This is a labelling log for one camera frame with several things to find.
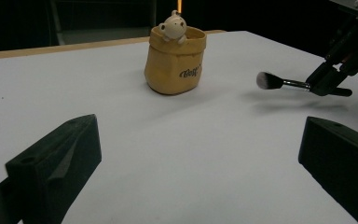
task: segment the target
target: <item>dark background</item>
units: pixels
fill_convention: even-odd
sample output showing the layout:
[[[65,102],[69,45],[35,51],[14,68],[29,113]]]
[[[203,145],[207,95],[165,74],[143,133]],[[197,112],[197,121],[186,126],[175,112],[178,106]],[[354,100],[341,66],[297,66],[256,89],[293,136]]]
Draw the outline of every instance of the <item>dark background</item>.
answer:
[[[62,29],[147,26],[149,5],[89,0],[58,2]],[[176,0],[157,0],[157,24],[176,9]],[[329,41],[348,16],[328,0],[183,0],[187,25],[201,30],[248,31],[324,56]],[[0,50],[58,45],[49,0],[0,0]]]

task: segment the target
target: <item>brush bristles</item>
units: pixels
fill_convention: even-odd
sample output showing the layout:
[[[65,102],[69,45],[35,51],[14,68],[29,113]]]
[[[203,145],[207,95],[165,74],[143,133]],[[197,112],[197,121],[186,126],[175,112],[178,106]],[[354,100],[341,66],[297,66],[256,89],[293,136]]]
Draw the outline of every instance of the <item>brush bristles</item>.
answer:
[[[260,72],[257,75],[256,83],[263,90],[280,89],[283,85],[283,79],[270,73]]]

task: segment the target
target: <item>bear ear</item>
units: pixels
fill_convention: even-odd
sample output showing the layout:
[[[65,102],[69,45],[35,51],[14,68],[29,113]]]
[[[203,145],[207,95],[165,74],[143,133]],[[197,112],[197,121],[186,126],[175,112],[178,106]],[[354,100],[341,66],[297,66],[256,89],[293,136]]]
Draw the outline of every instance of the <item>bear ear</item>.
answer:
[[[163,31],[165,30],[165,23],[160,23],[158,26],[159,30]]]

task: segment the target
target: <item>white table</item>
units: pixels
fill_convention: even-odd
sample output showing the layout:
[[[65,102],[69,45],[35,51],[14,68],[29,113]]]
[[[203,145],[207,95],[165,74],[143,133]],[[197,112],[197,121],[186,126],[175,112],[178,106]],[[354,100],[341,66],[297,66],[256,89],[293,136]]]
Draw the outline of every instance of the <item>white table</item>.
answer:
[[[68,119],[97,116],[103,161],[63,223],[357,223],[298,163],[307,116],[358,131],[351,97],[258,89],[304,81],[323,58],[247,32],[207,37],[199,86],[150,90],[148,43],[0,59],[5,163]]]

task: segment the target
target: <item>white bear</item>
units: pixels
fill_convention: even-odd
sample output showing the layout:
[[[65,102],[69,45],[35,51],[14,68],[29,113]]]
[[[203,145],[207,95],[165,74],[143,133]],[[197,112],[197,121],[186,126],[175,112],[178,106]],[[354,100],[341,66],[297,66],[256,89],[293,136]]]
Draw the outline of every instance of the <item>white bear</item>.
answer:
[[[179,16],[176,10],[165,22],[160,23],[158,28],[164,34],[163,38],[167,42],[177,39],[179,44],[183,44],[186,40],[186,21]]]

